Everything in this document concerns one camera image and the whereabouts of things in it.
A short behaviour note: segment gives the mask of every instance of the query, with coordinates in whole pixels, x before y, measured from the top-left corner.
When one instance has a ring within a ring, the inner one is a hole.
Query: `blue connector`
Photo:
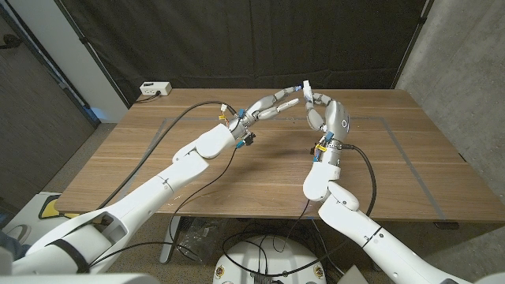
[[[326,134],[326,137],[324,137],[324,139],[326,140],[326,142],[330,142],[331,138],[333,138],[333,132],[328,131],[328,133]]]

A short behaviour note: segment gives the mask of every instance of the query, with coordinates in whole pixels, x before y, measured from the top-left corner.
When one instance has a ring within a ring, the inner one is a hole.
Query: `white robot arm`
[[[360,245],[396,283],[469,283],[426,263],[359,211],[357,198],[336,183],[343,141],[349,132],[349,115],[340,102],[313,94],[308,81],[304,82],[304,97],[309,125],[323,131],[324,136],[315,146],[312,169],[305,179],[303,191],[310,200],[324,202],[318,212],[323,221]],[[326,124],[313,109],[314,103],[327,106]]]
[[[298,103],[293,99],[280,106],[301,87],[283,89],[266,96],[247,110],[241,110],[229,127],[219,124],[184,146],[173,158],[173,164],[135,189],[122,200],[64,222],[39,239],[26,256],[13,263],[13,275],[54,275],[104,272],[119,254],[91,266],[104,256],[126,246],[139,227],[170,197],[208,167],[206,159],[213,159],[221,151],[235,145],[250,145],[254,134],[249,126],[263,119],[273,118],[280,111]]]

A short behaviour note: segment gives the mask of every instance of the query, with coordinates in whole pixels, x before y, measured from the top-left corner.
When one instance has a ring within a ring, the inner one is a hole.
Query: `electrical outlet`
[[[142,95],[156,95],[157,91],[160,91],[161,95],[168,95],[172,91],[172,85],[170,82],[144,82],[140,91]]]

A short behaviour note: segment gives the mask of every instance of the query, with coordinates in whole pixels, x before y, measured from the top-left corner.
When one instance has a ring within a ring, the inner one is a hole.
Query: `black backdrop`
[[[132,103],[174,88],[389,88],[425,0],[63,0]]]

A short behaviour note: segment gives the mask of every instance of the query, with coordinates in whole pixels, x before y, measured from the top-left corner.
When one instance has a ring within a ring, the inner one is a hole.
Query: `wood grain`
[[[203,100],[222,100],[233,107],[246,108],[274,92],[276,90],[175,89],[168,97],[132,107],[60,197],[57,208],[75,212],[95,209],[135,167],[161,124],[166,120],[167,127],[186,107]],[[378,187],[372,212],[374,219],[440,220],[407,158],[447,219],[505,221],[505,207],[406,92],[320,92],[340,100],[347,107],[352,119],[346,142],[366,152],[373,165]],[[169,166],[172,155],[179,148],[219,123],[218,115],[218,105],[189,112],[154,150],[129,191]],[[254,144],[239,149],[226,174],[194,196],[179,211],[180,215],[259,218],[297,218],[300,215],[306,203],[301,186],[312,166],[309,149],[322,133],[309,129],[301,104],[275,120],[257,123],[251,130],[256,134]],[[218,176],[231,152],[228,150],[210,161],[208,170],[197,181],[177,191],[159,212],[173,213],[187,196]],[[361,210],[365,211],[371,196],[366,165],[353,151],[345,151],[341,160],[339,184],[356,195]],[[471,200],[472,194],[479,198]],[[319,206],[311,203],[306,216],[316,217]]]

